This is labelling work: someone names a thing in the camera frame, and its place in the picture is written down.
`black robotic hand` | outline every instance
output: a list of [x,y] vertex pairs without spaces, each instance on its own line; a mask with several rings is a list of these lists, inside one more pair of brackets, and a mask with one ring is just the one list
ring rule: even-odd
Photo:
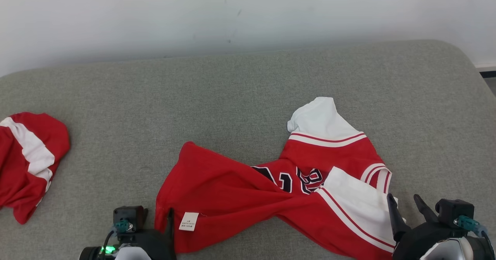
[[[396,247],[393,260],[495,260],[487,230],[473,220],[474,205],[462,200],[441,199],[432,211],[419,195],[413,196],[425,223],[410,228],[387,195],[389,217]],[[472,231],[479,237],[468,236]]]

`gray couch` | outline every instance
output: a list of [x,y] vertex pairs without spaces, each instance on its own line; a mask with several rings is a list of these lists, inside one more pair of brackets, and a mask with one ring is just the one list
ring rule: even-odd
[[[274,160],[294,110],[317,96],[365,131],[413,202],[476,206],[496,239],[496,98],[469,59],[441,41],[64,66],[0,78],[0,118],[46,112],[71,150],[38,209],[19,225],[0,210],[0,259],[76,259],[101,245],[122,205],[151,209],[183,143],[246,164]],[[345,259],[277,218],[182,259]]]

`jersey lettering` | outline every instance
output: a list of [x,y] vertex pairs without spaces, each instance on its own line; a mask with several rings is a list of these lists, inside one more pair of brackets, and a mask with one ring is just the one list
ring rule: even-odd
[[[268,167],[252,166],[252,168],[277,185],[277,182]],[[301,191],[305,194],[310,194],[315,189],[318,189],[320,186],[318,183],[322,181],[322,174],[315,168],[310,171],[308,176],[305,176],[301,173],[301,170],[296,167],[296,175],[300,179]],[[279,174],[279,181],[281,182],[280,189],[285,192],[292,193],[293,179],[290,174],[281,172]]]

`white clothing tag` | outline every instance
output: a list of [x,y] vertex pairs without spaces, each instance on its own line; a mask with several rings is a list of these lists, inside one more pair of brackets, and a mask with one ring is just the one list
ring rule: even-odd
[[179,230],[194,231],[197,218],[197,212],[185,212]]

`red jersey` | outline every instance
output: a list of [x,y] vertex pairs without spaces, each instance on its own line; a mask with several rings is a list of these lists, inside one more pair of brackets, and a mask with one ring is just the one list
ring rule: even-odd
[[0,208],[14,208],[24,224],[48,191],[69,150],[62,122],[47,114],[19,113],[0,122]]
[[[175,210],[177,253],[200,250],[277,216],[324,248],[358,260],[391,259],[386,194],[391,173],[332,98],[294,112],[278,160],[248,166],[186,143],[157,196],[155,228]],[[197,213],[193,231],[179,230]]]

